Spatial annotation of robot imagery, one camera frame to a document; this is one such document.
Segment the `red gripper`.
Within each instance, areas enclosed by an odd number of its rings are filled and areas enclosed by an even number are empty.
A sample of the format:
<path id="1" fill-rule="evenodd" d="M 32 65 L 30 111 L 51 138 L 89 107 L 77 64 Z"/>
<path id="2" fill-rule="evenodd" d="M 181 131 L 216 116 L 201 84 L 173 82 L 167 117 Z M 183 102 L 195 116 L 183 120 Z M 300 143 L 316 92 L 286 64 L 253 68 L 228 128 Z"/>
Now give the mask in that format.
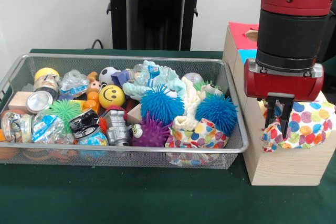
<path id="1" fill-rule="evenodd" d="M 282 137 L 286 138 L 293 101 L 311 102 L 319 95 L 324 81 L 324 69 L 319 63 L 305 73 L 281 72 L 247 59 L 244 64 L 244 92 L 248 97 L 265 99 L 267 115 L 265 128 L 275 120 L 276 97 L 283 104 L 279 117 Z"/>

